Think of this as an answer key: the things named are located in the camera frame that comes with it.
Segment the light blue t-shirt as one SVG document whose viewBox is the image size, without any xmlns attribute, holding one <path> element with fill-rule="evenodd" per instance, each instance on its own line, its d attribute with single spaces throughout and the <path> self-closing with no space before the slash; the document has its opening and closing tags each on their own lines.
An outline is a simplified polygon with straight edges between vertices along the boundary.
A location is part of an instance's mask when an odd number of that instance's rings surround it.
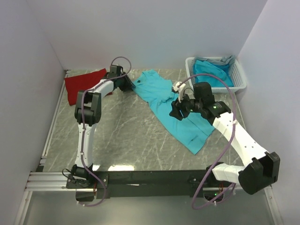
<svg viewBox="0 0 300 225">
<path fill-rule="evenodd" d="M 214 127 L 198 113 L 190 113 L 183 120 L 171 117 L 171 103 L 178 97 L 171 91 L 172 81 L 162 78 L 156 71 L 143 71 L 133 82 L 134 92 L 149 104 L 167 131 L 194 155 L 204 146 Z"/>
</svg>

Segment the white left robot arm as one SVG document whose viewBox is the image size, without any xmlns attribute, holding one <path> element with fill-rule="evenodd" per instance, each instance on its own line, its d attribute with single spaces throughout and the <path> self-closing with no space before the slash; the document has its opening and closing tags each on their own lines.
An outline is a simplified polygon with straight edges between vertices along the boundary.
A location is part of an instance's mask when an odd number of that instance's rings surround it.
<svg viewBox="0 0 300 225">
<path fill-rule="evenodd" d="M 115 89 L 129 91 L 134 88 L 128 74 L 120 65 L 111 65 L 110 70 L 96 85 L 77 94 L 75 119 L 78 123 L 78 148 L 71 174 L 82 188 L 89 188 L 94 182 L 92 149 L 97 124 L 102 115 L 102 99 Z"/>
</svg>

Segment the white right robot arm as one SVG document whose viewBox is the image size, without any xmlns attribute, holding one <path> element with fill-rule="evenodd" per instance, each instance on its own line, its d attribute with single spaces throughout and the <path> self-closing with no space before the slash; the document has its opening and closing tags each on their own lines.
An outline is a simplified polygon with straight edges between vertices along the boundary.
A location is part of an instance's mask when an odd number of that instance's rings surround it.
<svg viewBox="0 0 300 225">
<path fill-rule="evenodd" d="M 200 113 L 216 130 L 218 130 L 238 153 L 242 166 L 216 163 L 206 175 L 206 183 L 211 187 L 222 181 L 236 183 L 253 195 L 259 190 L 277 182 L 280 157 L 277 153 L 269 153 L 259 145 L 241 126 L 224 102 L 216 101 L 211 86 L 207 82 L 193 85 L 194 98 L 185 93 L 186 85 L 177 82 L 172 91 L 178 98 L 171 104 L 170 116 L 183 120 L 190 113 Z"/>
</svg>

